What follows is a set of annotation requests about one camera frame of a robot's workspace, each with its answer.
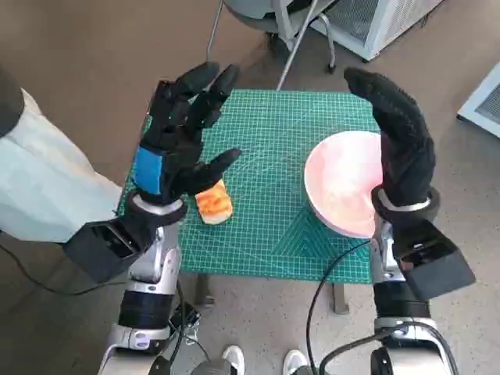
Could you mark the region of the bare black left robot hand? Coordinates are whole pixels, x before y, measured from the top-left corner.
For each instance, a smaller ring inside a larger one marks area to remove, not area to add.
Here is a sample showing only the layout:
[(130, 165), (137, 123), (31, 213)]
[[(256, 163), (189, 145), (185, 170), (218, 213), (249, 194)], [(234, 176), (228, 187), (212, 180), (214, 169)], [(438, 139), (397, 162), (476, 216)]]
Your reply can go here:
[(158, 82), (135, 157), (134, 182), (144, 201), (166, 205), (205, 191), (239, 158), (241, 150), (231, 148), (210, 162), (200, 160), (202, 133), (220, 118), (240, 72), (235, 64), (221, 70), (204, 62), (176, 80)]

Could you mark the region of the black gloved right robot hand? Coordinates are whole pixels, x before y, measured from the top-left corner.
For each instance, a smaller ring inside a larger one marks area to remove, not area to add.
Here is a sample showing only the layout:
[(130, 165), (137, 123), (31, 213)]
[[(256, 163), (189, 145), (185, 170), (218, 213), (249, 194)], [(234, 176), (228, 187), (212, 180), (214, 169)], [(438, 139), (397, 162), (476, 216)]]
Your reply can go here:
[(434, 141), (416, 100), (379, 73), (344, 71), (350, 92), (372, 105), (381, 132), (383, 189), (396, 207), (427, 200), (434, 175)]

